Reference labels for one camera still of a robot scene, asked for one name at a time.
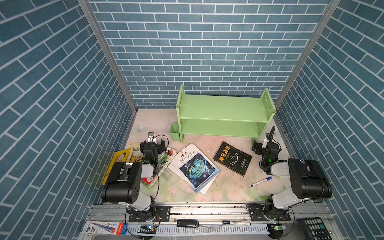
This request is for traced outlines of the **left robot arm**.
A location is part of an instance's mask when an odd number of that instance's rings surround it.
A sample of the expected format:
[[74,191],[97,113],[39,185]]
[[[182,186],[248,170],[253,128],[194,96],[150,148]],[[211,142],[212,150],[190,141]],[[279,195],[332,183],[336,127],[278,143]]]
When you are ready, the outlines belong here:
[[116,152],[103,180],[102,202],[125,204],[130,214],[153,216],[156,213],[155,198],[141,190],[143,180],[151,182],[159,177],[159,155],[167,151],[161,143],[134,143],[128,149]]

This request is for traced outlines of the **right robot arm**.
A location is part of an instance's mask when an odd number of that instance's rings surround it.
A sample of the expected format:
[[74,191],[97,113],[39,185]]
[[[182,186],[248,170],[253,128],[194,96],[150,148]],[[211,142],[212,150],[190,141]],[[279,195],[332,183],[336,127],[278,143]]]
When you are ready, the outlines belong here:
[[318,161],[280,160],[281,148],[272,140],[263,144],[255,142],[252,151],[262,157],[259,167],[269,180],[272,176],[290,178],[290,187],[267,197],[264,206],[265,213],[287,211],[302,202],[329,199],[332,196],[332,186]]

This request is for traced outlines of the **space cover science magazine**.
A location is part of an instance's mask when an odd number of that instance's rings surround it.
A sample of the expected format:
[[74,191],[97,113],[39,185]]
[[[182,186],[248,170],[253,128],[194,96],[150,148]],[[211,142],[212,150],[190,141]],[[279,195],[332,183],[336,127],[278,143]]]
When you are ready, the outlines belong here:
[[194,144],[189,144],[182,149],[174,157],[170,166],[195,193],[199,193],[220,172],[220,169]]

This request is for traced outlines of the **white La Dame book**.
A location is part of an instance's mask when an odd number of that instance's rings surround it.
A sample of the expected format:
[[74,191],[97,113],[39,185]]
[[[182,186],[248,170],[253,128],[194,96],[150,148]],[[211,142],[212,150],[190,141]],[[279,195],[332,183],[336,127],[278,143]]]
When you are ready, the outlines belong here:
[[[176,168],[172,165],[172,163],[170,163],[168,165],[168,169],[170,171],[172,171],[174,174],[176,174],[180,179],[184,180],[184,178],[182,177],[182,175],[180,173],[178,173],[178,171],[176,170]],[[217,176],[214,176],[200,191],[199,193],[202,194],[202,195],[205,195],[209,188],[211,187],[211,185],[213,184],[214,180],[216,179]]]

